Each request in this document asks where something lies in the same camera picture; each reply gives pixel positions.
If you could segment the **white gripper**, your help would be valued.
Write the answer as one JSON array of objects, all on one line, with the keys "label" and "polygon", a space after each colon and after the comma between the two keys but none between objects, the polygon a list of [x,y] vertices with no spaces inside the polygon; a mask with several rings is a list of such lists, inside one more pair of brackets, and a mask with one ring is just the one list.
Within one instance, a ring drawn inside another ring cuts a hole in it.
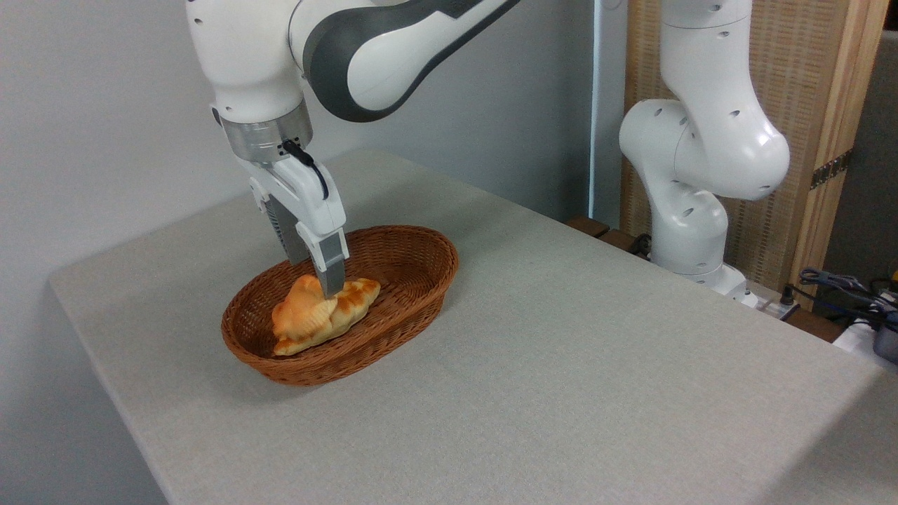
[{"label": "white gripper", "polygon": [[349,246],[345,210],[326,167],[315,170],[295,157],[238,163],[249,173],[257,207],[266,212],[288,261],[310,258],[324,297],[333,298],[344,288]]}]

